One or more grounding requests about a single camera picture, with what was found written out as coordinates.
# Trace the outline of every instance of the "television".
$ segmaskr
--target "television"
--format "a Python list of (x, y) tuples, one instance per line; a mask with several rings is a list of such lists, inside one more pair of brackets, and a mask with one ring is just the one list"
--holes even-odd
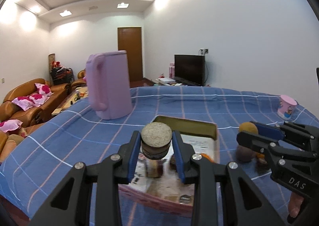
[(205, 56), (175, 55), (175, 80), (192, 86), (205, 86)]

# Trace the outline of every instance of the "door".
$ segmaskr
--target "door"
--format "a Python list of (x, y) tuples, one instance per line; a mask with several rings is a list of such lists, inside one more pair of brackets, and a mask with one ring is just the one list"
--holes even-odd
[(142, 28), (117, 28), (118, 50), (127, 51), (130, 81), (143, 80)]

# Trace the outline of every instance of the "human hand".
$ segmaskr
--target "human hand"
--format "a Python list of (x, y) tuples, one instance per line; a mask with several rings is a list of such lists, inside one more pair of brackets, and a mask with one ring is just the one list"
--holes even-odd
[(288, 211), (291, 217), (296, 218), (300, 212), (300, 206), (303, 202), (304, 198), (299, 196), (298, 194), (291, 193), (290, 201), (288, 204)]

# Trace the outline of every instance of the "purple plastic pitcher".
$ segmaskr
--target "purple plastic pitcher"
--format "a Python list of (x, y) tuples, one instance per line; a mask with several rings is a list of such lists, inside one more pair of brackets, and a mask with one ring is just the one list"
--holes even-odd
[(105, 120), (132, 112), (126, 51), (90, 55), (86, 64), (89, 102)]

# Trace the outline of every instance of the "wall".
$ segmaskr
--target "wall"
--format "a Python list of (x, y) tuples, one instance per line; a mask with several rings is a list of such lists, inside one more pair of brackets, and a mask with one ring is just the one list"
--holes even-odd
[(49, 25), (7, 0), (0, 10), (0, 103), (16, 86), (35, 78), (49, 79)]
[(89, 55), (117, 51), (118, 27), (134, 26), (142, 27), (144, 49), (142, 13), (105, 13), (51, 24), (49, 50), (50, 53), (55, 53), (56, 60), (72, 68), (77, 76), (85, 68)]
[(287, 94), (319, 117), (319, 22), (306, 0), (156, 0), (144, 24), (147, 78), (208, 48), (208, 84)]

